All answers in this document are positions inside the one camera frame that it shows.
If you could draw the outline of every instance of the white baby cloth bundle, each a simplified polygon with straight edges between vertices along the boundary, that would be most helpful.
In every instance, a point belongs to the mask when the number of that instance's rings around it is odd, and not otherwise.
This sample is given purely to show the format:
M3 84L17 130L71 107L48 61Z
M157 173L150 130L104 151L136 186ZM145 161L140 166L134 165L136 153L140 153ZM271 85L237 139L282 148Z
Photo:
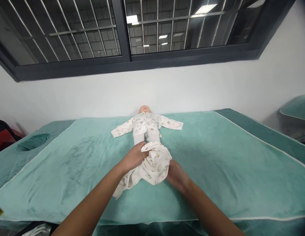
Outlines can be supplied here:
M150 142L144 145L142 152L149 151L140 166L129 171L120 181L113 197L118 199L124 190L130 189L141 179L144 179L152 185L161 183L168 175L170 160L172 159L168 149L159 142Z

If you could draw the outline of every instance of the white baby clothing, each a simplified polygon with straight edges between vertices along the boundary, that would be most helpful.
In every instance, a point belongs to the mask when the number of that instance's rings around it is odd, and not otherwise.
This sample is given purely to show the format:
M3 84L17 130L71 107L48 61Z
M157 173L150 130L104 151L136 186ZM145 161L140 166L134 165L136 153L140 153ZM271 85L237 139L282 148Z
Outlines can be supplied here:
M147 132L144 134L136 134L134 136L134 145L149 140L150 142L159 142L160 143L160 136L157 133L151 133L150 130L147 129Z
M135 136L137 134L144 134L149 130L150 133L158 134L159 137L162 138L162 135L159 132L159 129L162 126L165 128L181 130L183 123L162 115L155 115L143 111L112 130L111 133L113 137L116 138L129 132L133 132L133 136Z
M124 190L138 184L141 179L152 185L157 185L167 177L170 160L172 159L168 149L160 142L149 142L142 147L141 151L149 151L149 156L143 160L140 166L129 171L122 178L113 193L113 197L116 199L121 196Z

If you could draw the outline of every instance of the doll face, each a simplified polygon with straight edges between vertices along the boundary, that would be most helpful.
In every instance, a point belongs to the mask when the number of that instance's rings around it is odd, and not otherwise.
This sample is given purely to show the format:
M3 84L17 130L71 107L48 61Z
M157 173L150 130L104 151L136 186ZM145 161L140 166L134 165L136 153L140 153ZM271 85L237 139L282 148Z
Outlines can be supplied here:
M138 114L142 113L143 111L151 113L150 108L148 106L145 106L145 105L140 107Z

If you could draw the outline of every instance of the window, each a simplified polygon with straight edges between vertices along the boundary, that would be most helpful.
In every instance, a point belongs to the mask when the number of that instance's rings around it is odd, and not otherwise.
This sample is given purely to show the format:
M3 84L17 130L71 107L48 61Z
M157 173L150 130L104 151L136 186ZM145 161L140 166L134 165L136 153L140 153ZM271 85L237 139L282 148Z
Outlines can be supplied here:
M0 0L19 81L258 59L295 0Z

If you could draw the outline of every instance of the white wall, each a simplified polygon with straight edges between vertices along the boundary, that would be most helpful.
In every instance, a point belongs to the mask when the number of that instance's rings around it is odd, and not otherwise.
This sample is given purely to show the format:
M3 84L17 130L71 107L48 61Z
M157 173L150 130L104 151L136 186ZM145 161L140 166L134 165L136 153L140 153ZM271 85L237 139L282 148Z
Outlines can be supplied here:
M305 6L297 0L258 61L16 83L0 66L0 119L30 133L55 120L232 108L273 128L305 94Z

